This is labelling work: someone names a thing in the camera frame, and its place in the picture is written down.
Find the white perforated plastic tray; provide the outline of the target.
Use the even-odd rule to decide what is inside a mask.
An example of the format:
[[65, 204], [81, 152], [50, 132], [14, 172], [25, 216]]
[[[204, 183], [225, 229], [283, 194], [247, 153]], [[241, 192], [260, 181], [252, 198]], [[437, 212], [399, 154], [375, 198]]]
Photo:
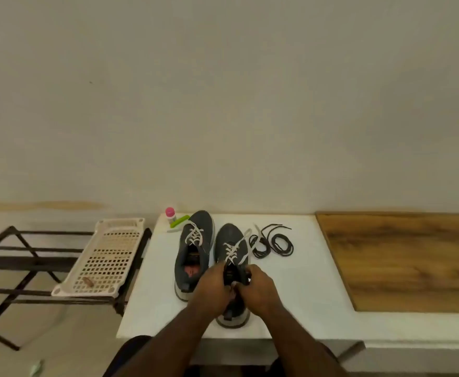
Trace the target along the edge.
[[[116, 298], [132, 266], [145, 232], [144, 218], [100, 220], [95, 232], [65, 280], [51, 292], [54, 298]], [[89, 289], [82, 283], [94, 281]]]

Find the wooden board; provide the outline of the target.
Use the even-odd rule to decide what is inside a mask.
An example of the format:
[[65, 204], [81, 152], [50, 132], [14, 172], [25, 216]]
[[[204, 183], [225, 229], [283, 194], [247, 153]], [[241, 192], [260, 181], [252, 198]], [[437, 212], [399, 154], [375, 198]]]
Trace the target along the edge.
[[459, 314], [459, 213], [315, 217], [355, 311]]

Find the black shoelace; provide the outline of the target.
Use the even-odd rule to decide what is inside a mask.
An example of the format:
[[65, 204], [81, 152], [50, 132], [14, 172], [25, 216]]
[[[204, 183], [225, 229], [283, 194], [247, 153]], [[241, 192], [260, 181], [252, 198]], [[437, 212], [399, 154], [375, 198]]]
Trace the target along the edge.
[[271, 253], [271, 245], [266, 237], [252, 234], [249, 238], [249, 245], [256, 259], [266, 258]]
[[259, 231], [258, 243], [261, 248], [253, 250], [255, 258], [262, 259], [274, 252], [282, 257], [289, 257], [294, 252], [294, 244], [283, 230], [292, 230], [283, 224], [272, 223]]

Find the black metal rack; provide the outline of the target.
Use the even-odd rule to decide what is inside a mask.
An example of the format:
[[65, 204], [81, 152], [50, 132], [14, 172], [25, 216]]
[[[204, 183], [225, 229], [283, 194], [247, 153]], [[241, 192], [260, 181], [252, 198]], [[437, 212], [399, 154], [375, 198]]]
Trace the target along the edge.
[[[92, 236], [89, 231], [52, 231], [52, 230], [19, 230], [9, 226], [0, 232], [0, 271], [25, 272], [26, 275], [17, 286], [7, 289], [0, 287], [0, 295], [5, 299], [0, 303], [0, 317], [13, 304], [50, 304], [50, 305], [81, 305], [81, 306], [111, 306], [120, 316], [125, 313], [127, 305], [127, 294], [132, 291], [132, 282], [135, 274], [139, 271], [143, 262], [143, 255], [146, 246], [152, 238], [150, 228], [143, 230], [138, 246], [138, 253], [132, 260], [131, 271], [128, 273], [124, 284], [119, 288], [116, 298], [54, 298], [49, 291], [28, 290], [28, 284], [39, 273], [47, 273], [50, 278], [59, 284], [61, 280], [56, 273], [68, 273], [74, 266], [76, 259], [68, 257], [68, 254], [80, 255], [83, 249], [77, 248], [55, 248], [55, 247], [33, 247], [26, 241], [25, 236]], [[0, 343], [13, 351], [18, 352], [20, 347], [0, 335]]]

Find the person's left forearm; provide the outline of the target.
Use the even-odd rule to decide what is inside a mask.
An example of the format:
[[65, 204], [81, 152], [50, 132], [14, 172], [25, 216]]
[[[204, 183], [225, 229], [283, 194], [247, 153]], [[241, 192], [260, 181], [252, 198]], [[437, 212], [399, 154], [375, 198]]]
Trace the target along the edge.
[[182, 377], [208, 325], [224, 310], [191, 302], [157, 335], [126, 341], [103, 377]]

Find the person's right hand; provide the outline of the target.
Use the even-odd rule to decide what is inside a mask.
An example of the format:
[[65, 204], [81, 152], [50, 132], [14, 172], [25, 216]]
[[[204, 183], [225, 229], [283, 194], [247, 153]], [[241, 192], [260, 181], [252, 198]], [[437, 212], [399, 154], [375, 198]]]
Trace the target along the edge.
[[273, 279], [259, 266], [248, 264], [245, 274], [250, 275], [250, 282], [247, 285], [233, 282], [232, 288], [238, 292], [253, 314], [265, 319], [284, 308]]

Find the grey sneaker with white lace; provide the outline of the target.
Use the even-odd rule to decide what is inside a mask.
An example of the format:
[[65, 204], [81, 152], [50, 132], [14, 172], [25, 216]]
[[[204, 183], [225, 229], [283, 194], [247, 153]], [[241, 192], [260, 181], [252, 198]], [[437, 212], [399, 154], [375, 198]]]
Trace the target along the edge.
[[188, 302], [201, 276], [209, 268], [215, 239], [214, 221], [206, 210], [199, 210], [172, 231], [180, 232], [174, 265], [175, 294], [181, 301]]
[[[243, 233], [232, 223], [224, 224], [218, 231], [214, 245], [214, 262], [224, 263], [228, 281], [238, 282], [237, 265], [247, 265], [250, 252], [249, 238], [251, 229]], [[240, 328], [246, 324], [250, 312], [242, 297], [234, 291], [234, 298], [216, 321], [224, 328]]]

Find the person's left hand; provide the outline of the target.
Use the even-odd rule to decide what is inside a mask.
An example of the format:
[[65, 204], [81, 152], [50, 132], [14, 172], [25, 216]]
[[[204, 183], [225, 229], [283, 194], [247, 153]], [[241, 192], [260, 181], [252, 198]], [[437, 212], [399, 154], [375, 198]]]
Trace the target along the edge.
[[188, 306], [211, 319], [224, 313], [233, 298], [230, 285], [224, 284], [224, 263], [210, 267], [199, 279]]

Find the person's right forearm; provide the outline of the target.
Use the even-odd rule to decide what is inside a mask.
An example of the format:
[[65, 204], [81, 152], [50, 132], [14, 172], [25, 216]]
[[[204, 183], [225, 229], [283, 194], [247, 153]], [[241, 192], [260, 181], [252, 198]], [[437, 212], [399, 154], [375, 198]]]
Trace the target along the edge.
[[349, 377], [333, 353], [281, 303], [253, 313], [265, 323], [278, 354], [265, 377]]

